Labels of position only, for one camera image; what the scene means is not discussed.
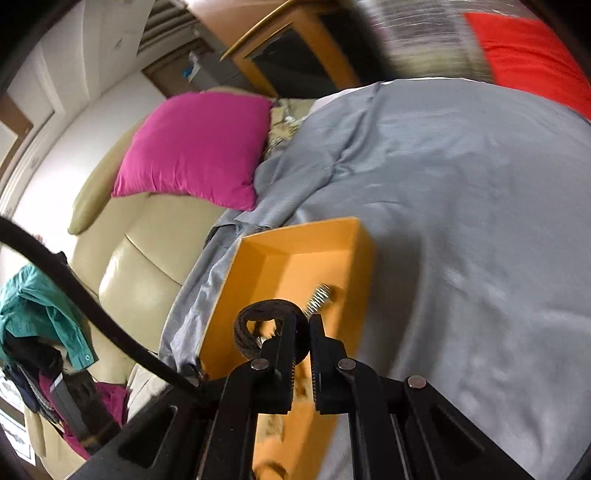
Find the black panel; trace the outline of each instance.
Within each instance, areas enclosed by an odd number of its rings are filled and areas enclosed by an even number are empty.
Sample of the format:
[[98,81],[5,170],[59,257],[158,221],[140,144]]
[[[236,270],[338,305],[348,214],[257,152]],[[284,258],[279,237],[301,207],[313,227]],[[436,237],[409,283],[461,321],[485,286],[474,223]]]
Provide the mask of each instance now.
[[320,20],[349,59],[363,85],[391,80],[352,12],[341,9],[321,15]]
[[248,58],[282,97],[319,98],[337,92],[310,47],[292,28],[271,38]]

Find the cardboard box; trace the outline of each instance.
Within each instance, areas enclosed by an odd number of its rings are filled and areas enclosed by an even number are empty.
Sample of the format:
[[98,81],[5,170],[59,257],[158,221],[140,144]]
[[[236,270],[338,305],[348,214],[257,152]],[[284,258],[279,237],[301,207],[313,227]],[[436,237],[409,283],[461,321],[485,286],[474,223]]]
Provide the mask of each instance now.
[[[357,218],[305,223],[243,238],[200,351],[207,373],[223,377],[246,361],[233,344],[233,323],[245,306],[286,299],[304,309],[321,283],[334,291],[333,304],[322,310],[326,335],[341,340],[354,356],[371,286],[373,252]],[[310,375],[309,357],[298,369]],[[255,445],[258,476],[276,478],[275,467],[281,465],[290,480],[314,478],[334,424],[334,417],[316,414],[311,399],[295,401],[283,418],[283,441],[269,438]]]

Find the red cloth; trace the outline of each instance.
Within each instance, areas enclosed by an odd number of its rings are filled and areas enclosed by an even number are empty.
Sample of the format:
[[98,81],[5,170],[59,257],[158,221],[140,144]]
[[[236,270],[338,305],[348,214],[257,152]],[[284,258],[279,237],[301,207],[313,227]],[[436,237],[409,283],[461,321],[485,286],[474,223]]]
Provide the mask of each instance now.
[[[43,375],[39,374],[39,387],[45,398],[53,405],[49,395],[49,389],[53,381]],[[113,415],[113,418],[119,425],[125,423],[126,417],[126,403],[127,403],[127,389],[121,385],[111,383],[95,382],[96,391],[98,392],[101,401],[104,403],[107,411]],[[63,439],[84,460],[90,458],[90,453],[84,450],[83,446],[76,439],[76,436],[70,430],[70,427],[64,422],[61,423],[64,428]]]
[[497,85],[535,93],[591,119],[591,86],[558,37],[539,20],[466,13]]

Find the metal spring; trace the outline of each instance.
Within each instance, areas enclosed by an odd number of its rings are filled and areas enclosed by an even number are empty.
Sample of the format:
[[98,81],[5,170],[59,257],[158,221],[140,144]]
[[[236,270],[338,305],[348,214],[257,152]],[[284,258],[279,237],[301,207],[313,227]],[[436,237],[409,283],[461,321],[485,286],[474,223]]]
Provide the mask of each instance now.
[[320,309],[327,303],[331,303],[330,294],[332,287],[325,284],[320,284],[314,290],[314,293],[308,300],[306,308],[304,309],[304,315],[309,319],[315,313],[318,313]]

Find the magenta clothing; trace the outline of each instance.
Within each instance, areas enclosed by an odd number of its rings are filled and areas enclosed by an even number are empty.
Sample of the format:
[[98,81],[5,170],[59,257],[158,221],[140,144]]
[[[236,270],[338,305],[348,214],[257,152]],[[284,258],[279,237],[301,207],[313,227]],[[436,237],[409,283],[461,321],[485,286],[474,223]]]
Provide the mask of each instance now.
[[[51,405],[53,405],[53,402],[49,395],[49,389],[52,383],[53,380],[50,380],[49,378],[39,374],[39,387]],[[107,408],[107,411],[113,415],[113,418],[119,425],[123,425],[127,420],[127,389],[121,385],[103,382],[95,382],[95,387],[100,399]],[[82,445],[80,445],[76,439],[76,436],[70,430],[70,427],[68,427],[68,425],[63,422],[61,425],[64,428],[63,439],[66,441],[66,443],[84,460],[88,460],[90,458],[90,453],[84,450]]]

